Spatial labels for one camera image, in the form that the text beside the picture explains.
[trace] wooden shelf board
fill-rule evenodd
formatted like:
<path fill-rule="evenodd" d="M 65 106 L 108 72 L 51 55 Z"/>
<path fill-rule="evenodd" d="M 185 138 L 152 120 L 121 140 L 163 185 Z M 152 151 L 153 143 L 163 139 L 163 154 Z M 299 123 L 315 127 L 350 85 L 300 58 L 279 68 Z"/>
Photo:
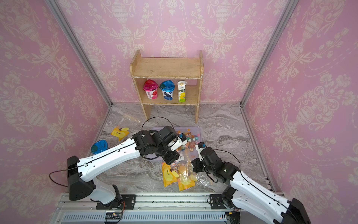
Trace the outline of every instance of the wooden shelf board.
<path fill-rule="evenodd" d="M 150 100 L 148 99 L 146 93 L 144 92 L 143 89 L 141 89 L 141 91 L 144 94 L 140 94 L 142 97 L 142 103 L 144 105 L 146 104 L 150 104 L 150 105 L 198 105 L 198 86 L 186 86 L 185 87 L 185 98 L 186 101 L 185 102 L 179 102 L 178 99 L 178 86 L 175 86 L 174 89 L 174 94 L 173 94 L 173 99 L 172 100 L 166 100 L 163 97 L 163 93 L 161 92 L 160 89 L 158 89 L 158 97 L 154 100 Z"/>
<path fill-rule="evenodd" d="M 134 78 L 200 79 L 199 58 L 141 58 Z"/>

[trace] metal base plate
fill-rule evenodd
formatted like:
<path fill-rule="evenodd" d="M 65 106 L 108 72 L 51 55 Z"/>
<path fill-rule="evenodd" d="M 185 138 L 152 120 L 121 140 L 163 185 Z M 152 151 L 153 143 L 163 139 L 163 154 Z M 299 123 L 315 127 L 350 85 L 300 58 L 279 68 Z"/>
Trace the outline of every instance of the metal base plate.
<path fill-rule="evenodd" d="M 211 209 L 226 209 L 221 194 L 212 194 L 209 197 Z"/>
<path fill-rule="evenodd" d="M 136 195 L 125 195 L 122 194 L 122 198 L 124 200 L 124 203 L 126 204 L 125 210 L 133 210 L 135 205 L 135 198 Z"/>

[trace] plastic bag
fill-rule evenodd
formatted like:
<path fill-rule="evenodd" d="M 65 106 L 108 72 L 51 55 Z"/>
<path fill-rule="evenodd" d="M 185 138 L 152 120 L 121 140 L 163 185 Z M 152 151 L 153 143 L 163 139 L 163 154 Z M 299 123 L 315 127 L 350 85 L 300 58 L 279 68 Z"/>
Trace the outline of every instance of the plastic bag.
<path fill-rule="evenodd" d="M 161 163 L 161 171 L 163 172 L 163 183 L 164 187 L 171 185 L 172 183 L 177 182 L 178 173 L 171 169 L 170 165 L 165 162 Z"/>
<path fill-rule="evenodd" d="M 193 165 L 189 157 L 190 148 L 185 147 L 179 154 L 184 156 L 184 159 L 177 163 L 177 173 L 178 177 L 178 186 L 179 191 L 183 191 L 190 187 L 194 187 L 196 184 L 200 183 L 204 187 L 209 186 L 211 183 L 202 173 L 193 172 Z"/>
<path fill-rule="evenodd" d="M 132 132 L 139 124 L 139 120 L 124 114 L 122 120 L 113 129 L 111 135 L 116 136 L 119 141 L 126 140 L 128 138 L 127 135 Z"/>

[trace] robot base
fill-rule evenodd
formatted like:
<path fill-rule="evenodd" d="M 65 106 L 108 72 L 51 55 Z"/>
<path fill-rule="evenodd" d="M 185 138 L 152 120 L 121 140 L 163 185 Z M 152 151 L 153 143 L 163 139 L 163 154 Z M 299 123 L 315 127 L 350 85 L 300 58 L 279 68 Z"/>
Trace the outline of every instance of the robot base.
<path fill-rule="evenodd" d="M 136 195 L 125 195 L 125 196 L 121 196 L 119 194 L 119 190 L 118 187 L 116 185 L 113 185 L 114 190 L 116 192 L 116 198 L 111 201 L 110 203 L 107 204 L 102 204 L 101 202 L 97 202 L 97 206 L 96 209 L 97 210 L 133 210 L 134 209 L 134 204 L 135 204 L 135 198 Z"/>

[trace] snack package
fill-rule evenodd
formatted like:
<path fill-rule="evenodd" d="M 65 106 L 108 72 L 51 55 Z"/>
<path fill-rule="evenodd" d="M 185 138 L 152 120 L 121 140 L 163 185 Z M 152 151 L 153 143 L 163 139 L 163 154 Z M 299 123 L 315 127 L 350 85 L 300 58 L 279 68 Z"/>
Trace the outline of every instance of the snack package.
<path fill-rule="evenodd" d="M 179 178 L 178 178 L 178 186 L 179 191 L 183 191 L 190 187 L 195 186 L 195 182 L 197 181 L 195 173 L 193 173 L 193 169 L 190 168 L 191 162 L 181 162 L 179 165 Z"/>
<path fill-rule="evenodd" d="M 111 135 L 116 136 L 119 139 L 119 141 L 122 141 L 139 124 L 140 124 L 139 120 L 137 120 L 127 114 L 124 114 L 122 120 L 113 129 Z"/>
<path fill-rule="evenodd" d="M 184 80 L 178 81 L 178 98 L 179 102 L 185 102 L 185 85 L 188 84 Z"/>
<path fill-rule="evenodd" d="M 161 163 L 161 171 L 163 172 L 163 183 L 164 187 L 171 185 L 174 182 L 177 182 L 177 178 L 179 177 L 178 173 L 172 171 L 170 165 L 165 162 Z"/>

